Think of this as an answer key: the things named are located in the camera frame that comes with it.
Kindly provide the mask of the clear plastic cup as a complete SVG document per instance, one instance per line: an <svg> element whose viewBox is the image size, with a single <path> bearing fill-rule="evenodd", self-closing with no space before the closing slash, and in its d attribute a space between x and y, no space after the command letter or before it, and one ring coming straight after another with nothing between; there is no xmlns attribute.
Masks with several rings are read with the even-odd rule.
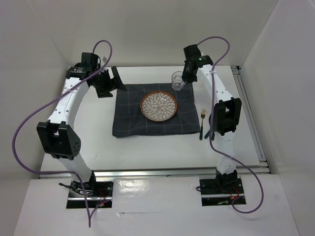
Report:
<svg viewBox="0 0 315 236"><path fill-rule="evenodd" d="M186 84L182 79L182 74L182 71L175 71L171 76L171 85L176 91L180 91Z"/></svg>

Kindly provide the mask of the dark checked cloth napkin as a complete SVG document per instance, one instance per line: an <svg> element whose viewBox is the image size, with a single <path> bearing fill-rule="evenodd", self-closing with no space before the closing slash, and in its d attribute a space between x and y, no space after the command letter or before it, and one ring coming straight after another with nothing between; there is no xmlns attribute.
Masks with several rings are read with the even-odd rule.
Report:
<svg viewBox="0 0 315 236"><path fill-rule="evenodd" d="M170 83L128 84L126 91L118 90L112 135L116 138L130 136L163 136L194 134L199 132L199 116L194 104L192 84L176 91ZM164 91L177 101L176 114L163 122L147 119L140 104L145 95L153 91Z"/></svg>

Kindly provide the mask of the floral plate orange rim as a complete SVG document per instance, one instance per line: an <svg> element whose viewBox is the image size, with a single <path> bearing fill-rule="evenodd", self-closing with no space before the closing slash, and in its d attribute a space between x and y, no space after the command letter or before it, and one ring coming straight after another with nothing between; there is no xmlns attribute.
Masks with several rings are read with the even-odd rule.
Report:
<svg viewBox="0 0 315 236"><path fill-rule="evenodd" d="M153 91L143 97L140 109L144 117L151 121L162 122L172 118L177 112L177 101L169 93Z"/></svg>

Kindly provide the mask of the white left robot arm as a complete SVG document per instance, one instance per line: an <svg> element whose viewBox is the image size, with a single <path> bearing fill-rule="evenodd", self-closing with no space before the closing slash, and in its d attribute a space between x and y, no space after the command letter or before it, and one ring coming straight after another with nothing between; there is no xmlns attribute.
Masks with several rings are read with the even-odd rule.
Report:
<svg viewBox="0 0 315 236"><path fill-rule="evenodd" d="M45 153L59 160L71 172L71 189L92 196L97 191L94 172L86 165L81 154L81 139L74 131L74 120L83 97L94 87L99 98L112 97L115 89L125 90L115 66L111 72L102 70L89 80L98 65L78 63L68 69L61 98L46 122L39 122L36 130Z"/></svg>

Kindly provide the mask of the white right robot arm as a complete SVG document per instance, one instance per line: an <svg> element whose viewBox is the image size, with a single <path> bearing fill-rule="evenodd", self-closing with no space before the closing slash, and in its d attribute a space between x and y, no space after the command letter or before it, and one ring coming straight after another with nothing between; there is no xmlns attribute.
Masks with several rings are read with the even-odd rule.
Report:
<svg viewBox="0 0 315 236"><path fill-rule="evenodd" d="M213 183L201 187L201 190L228 193L238 178L236 164L231 157L234 155L233 138L242 102L226 89L212 64L209 56L187 57L182 79L187 83L201 81L211 96L209 142L211 149L218 154L218 163Z"/></svg>

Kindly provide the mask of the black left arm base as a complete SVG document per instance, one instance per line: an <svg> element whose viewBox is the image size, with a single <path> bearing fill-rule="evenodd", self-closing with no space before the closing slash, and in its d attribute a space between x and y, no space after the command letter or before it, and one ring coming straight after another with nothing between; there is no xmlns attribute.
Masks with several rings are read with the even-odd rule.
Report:
<svg viewBox="0 0 315 236"><path fill-rule="evenodd" d="M67 209L85 208L84 193L81 185L77 182L71 184L59 183L59 186L68 189ZM113 180L97 181L94 189L86 189L87 202L89 208L111 208L113 196Z"/></svg>

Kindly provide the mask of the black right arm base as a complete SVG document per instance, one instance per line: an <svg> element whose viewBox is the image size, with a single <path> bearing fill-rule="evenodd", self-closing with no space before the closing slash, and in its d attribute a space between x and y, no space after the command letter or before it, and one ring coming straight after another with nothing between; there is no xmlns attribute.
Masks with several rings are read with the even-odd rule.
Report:
<svg viewBox="0 0 315 236"><path fill-rule="evenodd" d="M202 206L245 205L246 198L240 178L233 184L218 186L214 179L200 179L196 191L201 194Z"/></svg>

